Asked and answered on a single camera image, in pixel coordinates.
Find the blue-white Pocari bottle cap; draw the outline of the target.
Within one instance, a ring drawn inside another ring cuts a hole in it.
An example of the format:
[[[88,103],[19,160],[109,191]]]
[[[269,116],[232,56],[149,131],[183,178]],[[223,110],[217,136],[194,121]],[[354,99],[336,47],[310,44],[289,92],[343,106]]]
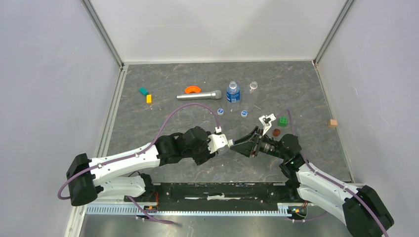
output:
[[[219,108],[219,109],[217,110],[217,114],[218,114],[219,116],[223,115],[223,114],[224,114],[224,110],[223,110],[222,108]]]

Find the clear bottle with blue-white cap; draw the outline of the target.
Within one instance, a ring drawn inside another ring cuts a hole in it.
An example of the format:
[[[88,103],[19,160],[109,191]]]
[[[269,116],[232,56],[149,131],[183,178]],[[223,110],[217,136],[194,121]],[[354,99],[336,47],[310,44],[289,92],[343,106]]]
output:
[[[217,146],[217,156],[220,156],[227,151],[229,151],[230,147],[234,145],[233,139],[224,139],[216,142]]]

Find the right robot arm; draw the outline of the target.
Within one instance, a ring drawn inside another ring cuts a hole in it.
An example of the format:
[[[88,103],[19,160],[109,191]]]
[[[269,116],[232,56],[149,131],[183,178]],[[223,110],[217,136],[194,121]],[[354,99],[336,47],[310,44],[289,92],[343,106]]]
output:
[[[279,167],[288,178],[286,197],[319,206],[338,218],[354,237],[386,237],[395,223],[372,187],[345,183],[316,168],[301,153],[298,137],[293,134],[285,134],[276,141],[255,127],[248,135],[229,140],[228,145],[246,157],[265,153],[281,158]]]

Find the white cap of bottle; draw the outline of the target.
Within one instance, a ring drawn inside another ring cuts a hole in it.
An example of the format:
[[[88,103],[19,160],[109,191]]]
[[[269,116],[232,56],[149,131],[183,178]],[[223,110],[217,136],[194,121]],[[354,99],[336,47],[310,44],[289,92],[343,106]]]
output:
[[[241,111],[241,117],[245,118],[247,116],[248,116],[248,112],[247,111],[245,111],[245,110]]]

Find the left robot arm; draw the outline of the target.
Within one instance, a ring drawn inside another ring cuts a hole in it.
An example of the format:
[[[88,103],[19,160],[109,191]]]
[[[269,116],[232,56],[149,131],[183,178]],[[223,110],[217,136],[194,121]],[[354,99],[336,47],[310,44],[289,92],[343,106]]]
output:
[[[155,143],[112,156],[88,158],[87,154],[77,155],[66,173],[71,205],[82,206],[97,198],[112,196],[150,201],[155,196],[150,176],[129,178],[126,174],[178,163],[184,158],[192,158],[196,165],[201,165],[217,156],[228,144],[224,134],[212,134],[196,126],[185,133],[162,135]]]

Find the blue labelled Pocari bottle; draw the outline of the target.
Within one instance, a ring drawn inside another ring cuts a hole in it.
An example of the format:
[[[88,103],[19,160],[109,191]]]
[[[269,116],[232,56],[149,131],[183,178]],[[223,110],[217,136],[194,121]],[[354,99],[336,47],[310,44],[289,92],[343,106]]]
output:
[[[229,103],[238,103],[240,101],[240,88],[235,81],[231,81],[227,86],[226,98]]]

